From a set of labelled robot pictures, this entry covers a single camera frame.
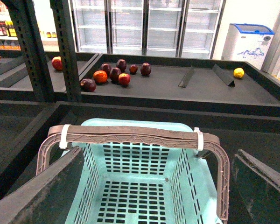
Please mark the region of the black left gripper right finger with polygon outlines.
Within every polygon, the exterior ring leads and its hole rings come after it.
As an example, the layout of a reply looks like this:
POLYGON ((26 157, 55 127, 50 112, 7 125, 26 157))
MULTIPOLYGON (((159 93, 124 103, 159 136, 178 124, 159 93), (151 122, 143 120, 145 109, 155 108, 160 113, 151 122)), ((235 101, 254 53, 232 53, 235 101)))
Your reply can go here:
POLYGON ((231 171, 253 224, 280 224, 280 173, 239 149, 231 171))

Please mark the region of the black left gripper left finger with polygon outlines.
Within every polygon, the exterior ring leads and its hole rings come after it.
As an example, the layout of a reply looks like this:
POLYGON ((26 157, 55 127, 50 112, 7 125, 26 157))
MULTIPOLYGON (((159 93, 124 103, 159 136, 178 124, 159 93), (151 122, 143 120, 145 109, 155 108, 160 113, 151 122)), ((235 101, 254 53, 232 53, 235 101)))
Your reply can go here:
POLYGON ((83 166, 83 151, 75 147, 0 200, 0 224, 65 223, 83 166))

